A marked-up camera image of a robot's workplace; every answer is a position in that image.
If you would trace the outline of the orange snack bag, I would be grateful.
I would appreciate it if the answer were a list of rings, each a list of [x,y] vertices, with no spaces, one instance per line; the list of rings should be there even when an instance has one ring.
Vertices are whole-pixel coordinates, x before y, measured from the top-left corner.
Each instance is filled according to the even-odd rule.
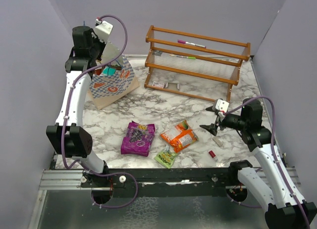
[[[186,120],[161,133],[160,136],[173,147],[174,152],[176,153],[199,140],[198,136],[194,133]]]

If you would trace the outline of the teal snack bag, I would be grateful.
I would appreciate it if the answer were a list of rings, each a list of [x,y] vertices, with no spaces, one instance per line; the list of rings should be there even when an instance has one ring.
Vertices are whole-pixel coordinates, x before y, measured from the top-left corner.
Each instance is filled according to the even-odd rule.
[[[106,67],[102,70],[101,75],[102,75],[102,76],[112,76],[112,75],[115,74],[115,72],[116,72],[116,69],[115,69],[115,68],[106,66]]]

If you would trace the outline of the checkered paper bag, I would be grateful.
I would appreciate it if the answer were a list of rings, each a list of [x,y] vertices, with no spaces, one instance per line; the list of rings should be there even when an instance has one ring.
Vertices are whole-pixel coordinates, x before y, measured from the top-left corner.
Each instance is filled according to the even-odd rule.
[[[107,63],[115,57],[118,59],[110,64],[120,65],[122,69],[116,70],[112,76],[93,74],[92,81],[86,91],[85,100],[93,101],[98,110],[109,106],[140,86],[130,62],[124,54],[120,54],[120,50],[110,41],[107,41],[102,59],[97,64]]]

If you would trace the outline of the light green candy packet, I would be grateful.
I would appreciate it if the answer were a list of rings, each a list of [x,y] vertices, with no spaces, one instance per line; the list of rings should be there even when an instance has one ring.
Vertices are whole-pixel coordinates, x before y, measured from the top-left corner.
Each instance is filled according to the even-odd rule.
[[[169,145],[166,145],[165,148],[154,157],[154,159],[164,167],[170,169],[177,155],[178,154],[174,150],[170,150]]]

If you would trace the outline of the red chip bag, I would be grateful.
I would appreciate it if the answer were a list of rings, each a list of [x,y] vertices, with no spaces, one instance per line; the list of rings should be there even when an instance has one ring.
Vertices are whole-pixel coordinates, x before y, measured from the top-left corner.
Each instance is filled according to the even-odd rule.
[[[94,74],[95,75],[100,75],[102,73],[102,68],[100,68],[100,69],[96,69],[95,71],[94,71]]]

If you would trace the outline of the brown sea salt snack bag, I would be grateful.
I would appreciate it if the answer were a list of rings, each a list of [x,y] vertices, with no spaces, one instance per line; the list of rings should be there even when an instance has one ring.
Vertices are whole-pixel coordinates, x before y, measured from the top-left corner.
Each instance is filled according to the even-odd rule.
[[[107,67],[108,68],[111,68],[111,69],[115,69],[115,70],[121,70],[122,69],[122,66],[120,66],[120,65],[111,65],[111,64],[109,64],[109,65],[107,65]]]

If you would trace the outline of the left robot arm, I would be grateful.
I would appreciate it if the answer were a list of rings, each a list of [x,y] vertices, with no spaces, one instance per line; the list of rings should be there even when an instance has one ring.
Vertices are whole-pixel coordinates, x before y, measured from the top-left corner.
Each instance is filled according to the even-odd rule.
[[[92,136],[83,128],[83,109],[97,61],[102,58],[112,28],[112,25],[73,28],[73,48],[65,63],[66,89],[62,107],[55,124],[46,129],[65,167],[70,169],[72,165],[66,160],[73,159],[93,173],[92,181],[100,187],[108,184],[109,174],[104,171],[105,162],[92,151]]]

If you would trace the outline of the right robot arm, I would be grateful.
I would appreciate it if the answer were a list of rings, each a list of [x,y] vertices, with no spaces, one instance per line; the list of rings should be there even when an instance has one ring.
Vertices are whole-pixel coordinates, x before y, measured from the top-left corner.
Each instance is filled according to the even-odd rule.
[[[212,135],[225,128],[234,129],[254,155],[266,177],[263,181],[247,160],[231,162],[227,178],[233,185],[244,185],[259,202],[270,229],[308,229],[317,214],[293,183],[274,140],[275,129],[262,125],[263,107],[258,97],[243,100],[240,115],[228,110],[229,103],[217,99],[207,108],[216,115],[210,125],[201,125]]]

